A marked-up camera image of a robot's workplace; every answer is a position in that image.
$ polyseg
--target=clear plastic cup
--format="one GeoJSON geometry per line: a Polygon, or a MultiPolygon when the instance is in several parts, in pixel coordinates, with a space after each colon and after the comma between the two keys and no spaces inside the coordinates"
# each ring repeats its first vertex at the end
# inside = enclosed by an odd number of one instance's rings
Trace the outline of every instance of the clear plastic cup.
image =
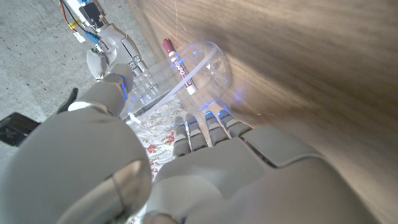
{"type": "Polygon", "coordinates": [[[230,86],[231,72],[221,49],[204,40],[178,49],[134,83],[122,118],[134,130],[156,126],[167,132],[175,117],[194,115],[218,100],[230,86]]]}

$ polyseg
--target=black object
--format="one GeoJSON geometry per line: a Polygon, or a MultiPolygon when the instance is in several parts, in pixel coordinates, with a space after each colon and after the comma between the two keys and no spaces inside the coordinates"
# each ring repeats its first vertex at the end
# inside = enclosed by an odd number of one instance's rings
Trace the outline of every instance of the black object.
{"type": "Polygon", "coordinates": [[[78,88],[73,88],[68,99],[65,102],[63,102],[61,104],[61,106],[58,108],[57,114],[68,110],[68,107],[76,100],[77,92],[78,92],[78,88]]]}
{"type": "Polygon", "coordinates": [[[83,14],[83,16],[90,21],[96,28],[100,28],[102,23],[100,23],[100,11],[98,10],[95,3],[89,3],[85,6],[79,8],[79,11],[83,14]]]}
{"type": "Polygon", "coordinates": [[[22,114],[10,114],[0,121],[0,140],[18,146],[39,124],[22,114]]]}

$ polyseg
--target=red marker cap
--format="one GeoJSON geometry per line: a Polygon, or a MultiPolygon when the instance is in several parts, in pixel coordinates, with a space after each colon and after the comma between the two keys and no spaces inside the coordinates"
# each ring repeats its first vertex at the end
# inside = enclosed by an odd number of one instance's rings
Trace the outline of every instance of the red marker cap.
{"type": "Polygon", "coordinates": [[[163,48],[166,50],[167,54],[169,54],[172,51],[175,51],[170,39],[164,39],[162,45],[163,48]]]}

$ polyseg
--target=marker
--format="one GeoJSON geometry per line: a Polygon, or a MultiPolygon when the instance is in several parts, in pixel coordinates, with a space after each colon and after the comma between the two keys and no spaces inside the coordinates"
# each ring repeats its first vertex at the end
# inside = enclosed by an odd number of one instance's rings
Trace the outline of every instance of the marker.
{"type": "MultiPolygon", "coordinates": [[[[188,72],[187,72],[187,69],[185,68],[184,64],[180,60],[178,60],[180,58],[178,57],[177,53],[175,52],[172,42],[170,41],[170,39],[164,39],[162,45],[163,45],[163,48],[168,53],[169,57],[171,58],[170,60],[172,61],[172,63],[174,63],[174,67],[175,67],[175,69],[177,69],[177,72],[180,75],[180,78],[183,80],[188,75],[188,72]]],[[[195,84],[193,84],[192,79],[188,80],[185,83],[185,86],[188,90],[189,95],[192,95],[194,92],[196,92],[198,90],[197,87],[195,86],[195,84]]]]}

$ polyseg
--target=concrete floor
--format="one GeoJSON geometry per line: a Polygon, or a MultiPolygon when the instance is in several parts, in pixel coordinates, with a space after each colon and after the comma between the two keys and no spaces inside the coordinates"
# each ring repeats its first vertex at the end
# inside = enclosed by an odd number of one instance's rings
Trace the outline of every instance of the concrete floor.
{"type": "MultiPolygon", "coordinates": [[[[130,35],[151,66],[154,58],[126,2],[99,2],[107,20],[130,35]]],[[[86,65],[86,52],[94,45],[76,40],[58,1],[6,1],[0,30],[0,119],[16,111],[44,121],[73,87],[83,92],[95,82],[86,65]]],[[[0,142],[0,170],[15,150],[0,142]]]]}

